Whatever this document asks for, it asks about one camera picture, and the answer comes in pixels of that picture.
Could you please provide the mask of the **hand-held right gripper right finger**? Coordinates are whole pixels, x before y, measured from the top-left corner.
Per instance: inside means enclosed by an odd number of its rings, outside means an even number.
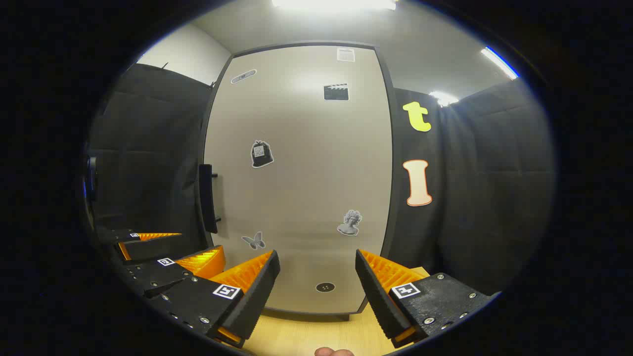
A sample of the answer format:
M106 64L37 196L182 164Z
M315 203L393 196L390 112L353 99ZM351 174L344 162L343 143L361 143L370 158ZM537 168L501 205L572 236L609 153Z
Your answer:
M495 301L447 273L420 273L366 250L355 270L367 302L395 348L445 333Z

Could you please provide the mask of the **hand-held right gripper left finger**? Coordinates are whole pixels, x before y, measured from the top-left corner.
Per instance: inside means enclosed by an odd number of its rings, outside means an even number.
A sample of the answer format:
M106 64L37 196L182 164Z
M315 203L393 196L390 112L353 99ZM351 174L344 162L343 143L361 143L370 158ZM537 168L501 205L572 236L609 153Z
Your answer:
M181 282L149 301L199 336L239 349L255 330L279 272L278 253L271 250L210 280Z

